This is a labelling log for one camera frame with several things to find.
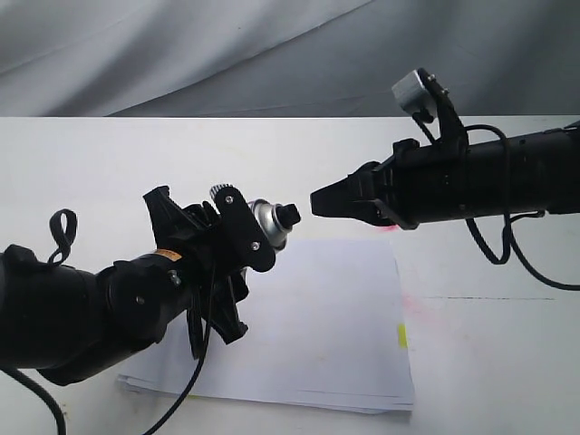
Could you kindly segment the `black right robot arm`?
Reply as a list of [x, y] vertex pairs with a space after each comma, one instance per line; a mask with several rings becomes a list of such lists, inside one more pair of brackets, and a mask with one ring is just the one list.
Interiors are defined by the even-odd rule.
[[579, 210], [579, 129], [564, 127], [468, 145], [395, 142], [391, 156], [369, 161], [314, 191], [311, 210], [375, 227], [500, 216], [504, 212]]

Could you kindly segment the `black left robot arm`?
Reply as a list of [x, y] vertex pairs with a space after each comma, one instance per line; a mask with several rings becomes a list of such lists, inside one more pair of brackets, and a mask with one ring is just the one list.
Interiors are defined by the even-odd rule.
[[259, 227], [241, 193], [224, 187], [181, 207], [162, 186], [144, 201], [154, 251], [97, 273], [66, 262], [78, 227], [68, 208], [50, 218], [56, 249], [46, 261], [24, 246], [2, 253], [3, 368], [34, 369], [60, 386], [82, 382], [159, 343], [180, 315], [195, 357], [205, 326], [225, 343], [245, 335], [237, 304], [248, 294], [243, 272]]

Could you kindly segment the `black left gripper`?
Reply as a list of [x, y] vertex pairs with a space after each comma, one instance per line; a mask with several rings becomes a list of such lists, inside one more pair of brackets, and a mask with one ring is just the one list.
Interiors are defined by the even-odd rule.
[[224, 343], [233, 343], [247, 332], [237, 304], [248, 297], [246, 266], [240, 264], [224, 231], [218, 211], [209, 203], [181, 208], [170, 197], [169, 186], [159, 186], [143, 196], [158, 248], [181, 255], [183, 275], [199, 286], [205, 305], [211, 304], [211, 327]]

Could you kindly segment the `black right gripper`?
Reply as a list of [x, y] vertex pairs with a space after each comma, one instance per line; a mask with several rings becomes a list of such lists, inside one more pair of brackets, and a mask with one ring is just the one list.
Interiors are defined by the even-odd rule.
[[[461, 140], [423, 147], [414, 139], [397, 141], [383, 163], [365, 162], [344, 179], [312, 192], [312, 212], [365, 223], [392, 221], [403, 229], [466, 218], [467, 154]], [[386, 217], [373, 205], [381, 202]]]

